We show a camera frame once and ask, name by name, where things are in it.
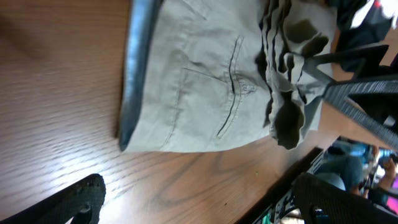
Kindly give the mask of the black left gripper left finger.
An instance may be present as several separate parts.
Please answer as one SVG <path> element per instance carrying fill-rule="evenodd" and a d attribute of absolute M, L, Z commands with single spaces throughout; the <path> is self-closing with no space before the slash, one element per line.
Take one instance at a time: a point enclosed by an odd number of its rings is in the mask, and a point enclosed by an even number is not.
<path fill-rule="evenodd" d="M 97 224 L 104 204 L 106 186 L 103 176 L 91 174 L 37 204 L 1 221 L 15 223 Z"/>

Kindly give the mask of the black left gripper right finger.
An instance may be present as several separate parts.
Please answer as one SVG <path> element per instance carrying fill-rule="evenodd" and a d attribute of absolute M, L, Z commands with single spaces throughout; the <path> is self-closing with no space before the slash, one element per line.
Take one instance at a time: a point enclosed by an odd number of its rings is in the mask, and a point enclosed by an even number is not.
<path fill-rule="evenodd" d="M 389 46 L 369 44 L 306 59 L 303 70 L 326 85 L 322 98 L 341 114 L 397 149 L 397 59 L 380 65 Z M 318 69 L 327 63 L 358 62 L 352 79 L 336 81 Z"/>

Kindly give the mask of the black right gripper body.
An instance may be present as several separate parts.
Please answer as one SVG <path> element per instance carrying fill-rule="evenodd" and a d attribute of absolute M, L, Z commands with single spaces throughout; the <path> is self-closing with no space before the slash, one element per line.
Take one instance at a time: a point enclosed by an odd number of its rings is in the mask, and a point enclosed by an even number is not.
<path fill-rule="evenodd" d="M 309 173 L 303 173 L 297 179 L 294 197 L 295 206 L 300 210 L 305 223 L 318 223 L 315 215 L 317 208 L 326 213 L 330 223 L 397 223 L 396 215 Z"/>

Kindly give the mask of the khaki green shorts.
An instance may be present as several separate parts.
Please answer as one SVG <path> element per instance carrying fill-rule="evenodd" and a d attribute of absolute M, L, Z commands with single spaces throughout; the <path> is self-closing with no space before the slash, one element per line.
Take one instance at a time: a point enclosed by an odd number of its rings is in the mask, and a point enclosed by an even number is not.
<path fill-rule="evenodd" d="M 319 127 L 337 10 L 322 1 L 134 1 L 123 152 L 214 152 L 263 137 L 293 149 Z"/>

